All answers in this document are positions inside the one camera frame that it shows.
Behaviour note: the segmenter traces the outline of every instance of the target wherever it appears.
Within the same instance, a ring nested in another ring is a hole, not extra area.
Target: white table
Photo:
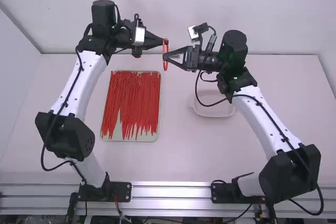
[[[163,72],[161,57],[144,55],[141,60],[129,55],[112,57],[87,108],[85,123],[96,135],[94,153],[112,180],[138,185],[133,190],[134,199],[121,206],[129,211],[129,215],[147,216],[155,212],[162,216],[236,216],[246,206],[213,205],[209,199],[209,182],[214,179],[230,181],[241,174],[259,172],[266,163],[261,145],[239,112],[225,119],[195,115],[187,104],[193,99],[196,74],[173,65]],[[42,140],[34,118],[38,111],[50,109],[67,81],[75,59],[74,55],[45,55],[38,67],[0,163],[3,187],[0,191],[9,196],[16,195],[15,199],[4,199],[7,209],[0,213],[24,213],[28,208],[48,214],[64,214],[66,211],[69,194],[76,190],[79,179],[69,166],[51,173],[42,172],[39,161]],[[336,100],[318,57],[255,55],[247,57],[246,66],[258,81],[269,105],[290,131],[305,144],[313,143],[320,150],[319,184],[324,196],[330,199],[324,217],[335,217]],[[99,139],[111,70],[158,70],[162,73],[157,141],[135,143]],[[200,82],[199,86],[201,89],[210,87],[208,85],[217,89],[214,83]],[[54,154],[45,155],[47,167],[60,161]],[[26,195],[25,200],[17,200],[22,195]],[[53,195],[53,200],[47,204],[41,199],[46,195]],[[153,201],[158,195],[162,201]],[[31,197],[30,203],[26,202],[27,196]],[[180,198],[178,202],[171,199],[173,196]],[[318,210],[316,192],[301,198],[308,199],[304,202],[308,209]],[[79,213],[83,213],[81,207],[79,205]],[[90,203],[89,208],[95,211],[94,214],[110,215],[113,204]],[[276,210],[279,217],[308,217],[289,202],[277,204]]]

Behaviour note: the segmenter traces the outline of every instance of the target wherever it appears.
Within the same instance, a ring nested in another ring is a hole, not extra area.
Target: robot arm
[[[168,52],[163,55],[163,60],[186,71],[199,70],[196,94],[201,71],[217,72],[219,91],[246,118],[261,142],[268,161],[258,174],[236,177],[232,183],[213,183],[213,203],[252,203],[258,201],[256,196],[264,196],[268,202],[275,204],[315,190],[321,154],[313,144],[304,146],[265,101],[257,81],[244,66],[248,51],[246,36],[237,30],[227,31],[219,52],[212,52],[215,32],[206,50],[202,50],[201,34],[208,31],[206,23],[190,27],[188,31],[192,42],[200,41],[200,44]],[[176,55],[183,55],[182,63],[174,60]]]
[[[142,50],[161,46],[167,40],[152,34],[143,25],[139,14],[134,21],[121,20],[117,5],[112,1],[95,1],[92,5],[92,23],[87,27],[76,47],[78,59],[62,93],[48,113],[39,112],[35,124],[44,141],[44,150],[54,152],[65,159],[85,179],[85,185],[111,191],[109,177],[94,153],[95,135],[85,124],[85,113],[93,89],[109,64],[117,48],[132,49],[132,55],[140,58]]]

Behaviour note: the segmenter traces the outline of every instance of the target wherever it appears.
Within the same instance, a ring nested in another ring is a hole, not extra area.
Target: black joint housing
[[[259,183],[266,199],[278,202],[316,189],[321,153],[310,144],[296,149],[309,171],[300,163],[294,151],[279,152],[269,159],[259,174]]]
[[[72,115],[59,115],[46,139],[46,134],[55,116],[39,112],[35,117],[37,130],[46,149],[59,158],[69,157],[82,162],[93,150],[95,134],[79,118]]]
[[[115,3],[110,0],[94,1],[92,12],[92,35],[105,38],[110,35],[110,29],[117,24],[115,18]]]

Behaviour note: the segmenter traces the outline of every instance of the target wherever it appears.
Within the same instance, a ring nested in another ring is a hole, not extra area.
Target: metal frame
[[[211,183],[204,182],[132,182],[132,199],[120,203],[124,214],[129,216],[166,217],[236,217],[247,208],[247,204],[213,204]],[[77,191],[79,184],[0,184],[2,199],[1,215],[65,215],[70,194]],[[324,212],[314,217],[304,213],[289,201],[275,205],[279,218],[336,218],[336,187],[321,186],[324,196]],[[316,191],[297,197],[308,210],[317,211],[320,206]],[[251,208],[244,217],[253,217]],[[79,202],[76,215],[85,214],[85,203]],[[117,216],[113,202],[88,202],[88,215]]]

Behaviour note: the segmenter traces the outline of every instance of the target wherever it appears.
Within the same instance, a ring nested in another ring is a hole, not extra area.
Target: black mounting bracket
[[[92,185],[80,185],[78,201],[130,202],[132,184],[130,182],[111,182],[106,173],[105,181],[100,188]]]
[[[214,204],[264,204],[261,196],[245,197],[234,183],[211,183],[211,201]]]

